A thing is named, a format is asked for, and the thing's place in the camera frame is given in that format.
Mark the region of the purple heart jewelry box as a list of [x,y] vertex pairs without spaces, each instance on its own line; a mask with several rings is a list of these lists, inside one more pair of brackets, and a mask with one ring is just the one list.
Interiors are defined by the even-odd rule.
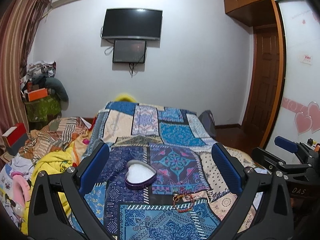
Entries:
[[147,188],[157,179],[157,171],[143,161],[130,160],[126,168],[125,185],[130,190]]

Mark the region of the white sliding wardrobe door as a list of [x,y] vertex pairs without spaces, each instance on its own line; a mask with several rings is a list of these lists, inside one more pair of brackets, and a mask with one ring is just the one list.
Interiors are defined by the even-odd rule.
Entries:
[[276,0],[284,30],[285,82],[267,151],[288,164],[298,158],[276,146],[277,136],[319,141],[319,16],[304,0]]

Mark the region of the pink plush slipper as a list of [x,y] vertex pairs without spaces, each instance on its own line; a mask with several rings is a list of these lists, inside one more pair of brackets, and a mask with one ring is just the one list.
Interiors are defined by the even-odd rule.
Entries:
[[13,175],[12,192],[14,202],[21,207],[25,207],[26,202],[31,199],[29,183],[20,174]]

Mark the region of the yellow cartoon blanket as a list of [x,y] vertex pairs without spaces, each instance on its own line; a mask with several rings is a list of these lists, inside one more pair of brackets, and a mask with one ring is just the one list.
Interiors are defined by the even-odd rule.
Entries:
[[[34,166],[31,175],[30,197],[33,191],[36,177],[42,170],[46,171],[49,175],[60,174],[67,170],[70,166],[77,166],[80,164],[80,159],[85,153],[87,146],[91,139],[92,131],[86,131],[84,134],[78,135],[73,140],[66,150],[51,150],[48,154],[42,157]],[[67,218],[71,216],[71,208],[67,202],[64,193],[59,193],[59,197]],[[24,214],[22,218],[21,232],[25,235],[28,234],[28,213],[30,201],[25,203]]]

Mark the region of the brown wooden door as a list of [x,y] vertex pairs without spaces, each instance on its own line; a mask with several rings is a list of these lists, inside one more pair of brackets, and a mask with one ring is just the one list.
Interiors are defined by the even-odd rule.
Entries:
[[250,144],[258,147],[266,132],[276,97],[279,38],[274,24],[254,28],[253,34],[253,70],[242,127]]

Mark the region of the striped beige quilt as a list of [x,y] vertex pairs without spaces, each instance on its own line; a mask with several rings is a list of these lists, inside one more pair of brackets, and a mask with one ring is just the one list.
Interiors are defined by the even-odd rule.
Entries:
[[28,139],[18,153],[35,164],[50,152],[66,150],[79,136],[88,135],[91,126],[78,116],[56,118],[42,129],[27,133]]

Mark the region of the red and white box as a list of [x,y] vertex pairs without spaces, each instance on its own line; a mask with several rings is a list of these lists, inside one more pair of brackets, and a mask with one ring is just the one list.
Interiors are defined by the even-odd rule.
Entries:
[[9,128],[2,135],[2,139],[7,152],[10,155],[15,156],[18,153],[18,150],[23,147],[25,142],[28,140],[24,123],[17,123]]

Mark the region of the dark grey bag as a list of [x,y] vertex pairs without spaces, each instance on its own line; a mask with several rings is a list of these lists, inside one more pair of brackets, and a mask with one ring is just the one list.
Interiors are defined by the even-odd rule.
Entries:
[[206,132],[209,134],[209,136],[213,139],[216,138],[216,129],[215,129],[215,121],[213,114],[210,110],[206,110],[202,112],[199,116],[199,120],[201,124],[203,125]]

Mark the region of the green patterned box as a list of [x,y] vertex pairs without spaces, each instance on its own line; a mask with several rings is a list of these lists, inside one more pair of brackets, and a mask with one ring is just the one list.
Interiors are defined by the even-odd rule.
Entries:
[[29,122],[47,122],[48,116],[56,116],[61,112],[60,100],[55,95],[24,104]]

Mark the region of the blue patchwork bedspread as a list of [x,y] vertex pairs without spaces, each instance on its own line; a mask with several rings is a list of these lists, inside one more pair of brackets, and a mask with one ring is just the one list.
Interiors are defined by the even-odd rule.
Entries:
[[[195,112],[132,102],[109,102],[89,130],[81,159],[97,142],[110,156],[85,200],[115,239],[207,239],[236,201],[211,155],[214,139]],[[157,171],[142,190],[125,185],[127,162]]]

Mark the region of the orange shoe box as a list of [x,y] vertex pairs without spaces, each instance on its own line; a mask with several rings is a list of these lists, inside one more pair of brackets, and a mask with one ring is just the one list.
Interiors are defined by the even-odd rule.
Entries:
[[26,92],[25,99],[27,102],[39,100],[48,96],[48,90],[46,88],[37,89],[31,92]]

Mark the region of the yellow pillow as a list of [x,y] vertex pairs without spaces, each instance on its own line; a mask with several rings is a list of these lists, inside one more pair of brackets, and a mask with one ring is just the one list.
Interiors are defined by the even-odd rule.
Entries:
[[132,102],[132,103],[136,103],[137,102],[134,97],[132,97],[129,94],[125,94],[125,93],[118,94],[116,96],[116,98],[114,99],[114,101],[117,101],[117,102]]

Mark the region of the pile of clothes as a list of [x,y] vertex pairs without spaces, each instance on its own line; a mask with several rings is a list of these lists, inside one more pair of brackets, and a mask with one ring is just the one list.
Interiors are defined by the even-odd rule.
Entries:
[[20,79],[20,89],[24,101],[26,92],[46,88],[48,95],[57,96],[60,101],[68,102],[69,97],[62,82],[55,77],[56,62],[39,61],[27,65]]

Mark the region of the wooden overhead cabinet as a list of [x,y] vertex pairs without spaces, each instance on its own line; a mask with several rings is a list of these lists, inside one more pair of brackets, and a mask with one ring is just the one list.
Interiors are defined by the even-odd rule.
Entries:
[[224,0],[225,13],[248,27],[275,24],[271,0]]

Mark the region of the striped red curtain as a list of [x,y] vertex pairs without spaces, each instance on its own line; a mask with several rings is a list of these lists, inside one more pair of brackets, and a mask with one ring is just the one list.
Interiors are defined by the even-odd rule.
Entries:
[[1,18],[1,134],[16,123],[28,127],[20,79],[49,3],[50,0],[13,0]]

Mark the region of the small black wall monitor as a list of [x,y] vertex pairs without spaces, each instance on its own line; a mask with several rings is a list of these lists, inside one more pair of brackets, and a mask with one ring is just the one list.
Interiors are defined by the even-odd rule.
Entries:
[[146,41],[115,40],[113,45],[113,63],[144,63]]

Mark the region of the large black wall television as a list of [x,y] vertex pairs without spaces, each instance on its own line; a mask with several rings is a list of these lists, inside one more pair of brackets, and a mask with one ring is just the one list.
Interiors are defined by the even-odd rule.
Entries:
[[142,8],[107,9],[102,30],[104,39],[159,40],[163,11]]

